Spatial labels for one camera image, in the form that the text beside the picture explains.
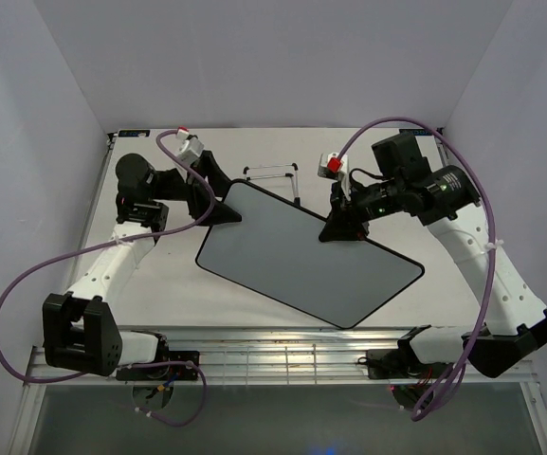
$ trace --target glass panel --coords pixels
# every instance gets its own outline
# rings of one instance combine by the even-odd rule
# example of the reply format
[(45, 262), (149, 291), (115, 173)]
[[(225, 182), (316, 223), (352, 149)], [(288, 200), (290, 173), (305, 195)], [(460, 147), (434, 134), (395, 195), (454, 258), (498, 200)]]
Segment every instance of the glass panel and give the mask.
[[(176, 387), (162, 412), (176, 420), (189, 416), (199, 393)], [(463, 384), (447, 406), (417, 424), (399, 410), (388, 386), (213, 387), (202, 415), (186, 428), (134, 413), (129, 386), (53, 386), (30, 453), (541, 452), (519, 384)]]

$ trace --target white wall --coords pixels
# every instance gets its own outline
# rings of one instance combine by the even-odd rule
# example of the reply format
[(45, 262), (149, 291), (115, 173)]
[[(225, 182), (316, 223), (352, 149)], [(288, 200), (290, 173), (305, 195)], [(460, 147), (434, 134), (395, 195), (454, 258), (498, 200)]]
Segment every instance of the white wall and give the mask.
[(106, 131), (444, 125), (511, 0), (35, 0)]
[[(30, 0), (0, 0), (0, 293), (20, 272), (77, 246), (105, 136)], [(12, 294), (1, 339), (23, 371), (41, 341), (41, 303), (68, 264)], [(0, 453), (22, 384), (0, 367)]]
[[(547, 303), (547, 1), (514, 1), (447, 134), (489, 191), (512, 260)], [(536, 361), (547, 404), (547, 346)]]

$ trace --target black bracket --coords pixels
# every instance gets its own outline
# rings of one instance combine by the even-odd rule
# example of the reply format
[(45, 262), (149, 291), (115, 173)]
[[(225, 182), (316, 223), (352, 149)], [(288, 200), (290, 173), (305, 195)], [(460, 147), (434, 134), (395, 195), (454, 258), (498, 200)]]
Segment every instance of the black bracket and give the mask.
[[(488, 377), (499, 377), (527, 355), (547, 344), (547, 310), (545, 319), (531, 329), (518, 327), (515, 336), (490, 335), (484, 329), (478, 336), (469, 362), (481, 374)], [(463, 336), (466, 345), (469, 335)]]
[(446, 363), (423, 364), (406, 357), (398, 349), (369, 349), (361, 357), (360, 365), (368, 367), (369, 379), (417, 378), (419, 374), (431, 369), (431, 378), (439, 377), (447, 367)]
[(320, 242), (350, 242), (365, 240), (368, 237), (368, 223), (361, 222), (356, 214), (345, 206), (340, 182), (332, 184), (330, 206), (332, 210), (319, 235)]
[[(199, 158), (191, 164), (191, 168), (208, 180), (216, 196), (222, 197), (227, 194), (231, 181), (220, 169), (210, 150), (204, 150)], [(187, 177), (187, 187), (189, 215), (196, 220), (206, 213), (210, 206), (210, 195), (192, 175)], [(226, 223), (239, 223), (240, 221), (242, 221), (242, 215), (217, 200), (208, 218), (202, 221), (199, 226), (216, 226)]]
[[(50, 294), (42, 307), (46, 362), (52, 367), (108, 376), (119, 363), (121, 335), (100, 297)], [(83, 318), (83, 327), (72, 322)]]
[[(230, 179), (216, 163), (211, 151), (204, 150), (191, 164), (191, 168), (204, 177), (217, 197), (227, 194)], [(186, 181), (177, 169), (156, 171), (141, 155), (128, 154), (122, 156), (115, 172), (118, 177), (118, 223), (123, 221), (142, 220), (149, 222), (154, 218), (157, 209), (163, 204), (155, 200), (186, 201), (189, 206), (189, 215), (197, 220), (206, 213), (210, 206), (210, 195), (196, 178), (188, 175)], [(214, 209), (199, 226), (214, 226), (224, 223), (238, 223), (242, 216), (235, 210), (220, 201), (214, 203)], [(165, 219), (162, 226), (155, 231), (165, 228)]]

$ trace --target white table surface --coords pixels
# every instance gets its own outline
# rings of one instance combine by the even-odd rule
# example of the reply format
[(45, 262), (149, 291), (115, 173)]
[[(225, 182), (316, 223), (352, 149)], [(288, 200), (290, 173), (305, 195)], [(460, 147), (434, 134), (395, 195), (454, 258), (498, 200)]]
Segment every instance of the white table surface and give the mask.
[[(151, 130), (149, 137), (118, 138), (106, 170), (100, 197), (89, 227), (87, 245), (108, 240), (115, 225), (117, 178), (115, 166), (128, 153), (143, 155), (158, 170), (173, 166), (155, 144), (163, 130)], [(330, 180), (317, 177), (319, 156), (339, 151), (354, 132), (346, 128), (200, 129), (206, 148), (214, 152), (223, 171), (231, 178), (242, 177), (245, 166), (296, 162), (302, 205), (327, 215)], [(370, 146), (397, 134), (395, 128), (372, 129), (353, 145), (352, 167), (377, 173)], [(430, 136), (418, 137), (423, 155), (432, 169), (441, 160)], [(164, 139), (169, 148), (180, 142)], [(287, 198), (292, 197), (287, 179), (256, 183)], [(187, 205), (166, 202), (170, 208), (167, 228), (191, 221)], [(121, 326), (234, 326), (234, 327), (326, 327), (327, 324), (297, 310), (216, 277), (195, 264), (195, 256), (206, 227), (162, 238), (142, 261), (127, 283), (119, 301), (111, 304)], [(408, 327), (412, 325), (470, 325), (477, 316), (478, 303), (446, 251), (416, 218), (398, 213), (372, 222), (370, 238), (421, 263), (425, 275), (365, 319), (359, 327)], [(80, 258), (80, 276), (97, 253)]]

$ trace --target red component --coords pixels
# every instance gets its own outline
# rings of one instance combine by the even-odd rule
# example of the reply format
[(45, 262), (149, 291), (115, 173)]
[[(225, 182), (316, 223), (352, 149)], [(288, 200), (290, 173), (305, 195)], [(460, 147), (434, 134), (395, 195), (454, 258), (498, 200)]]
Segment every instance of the red component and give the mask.
[(333, 173), (337, 173), (341, 167), (342, 161), (340, 161), (338, 158), (330, 158), (330, 161), (328, 161), (328, 169)]

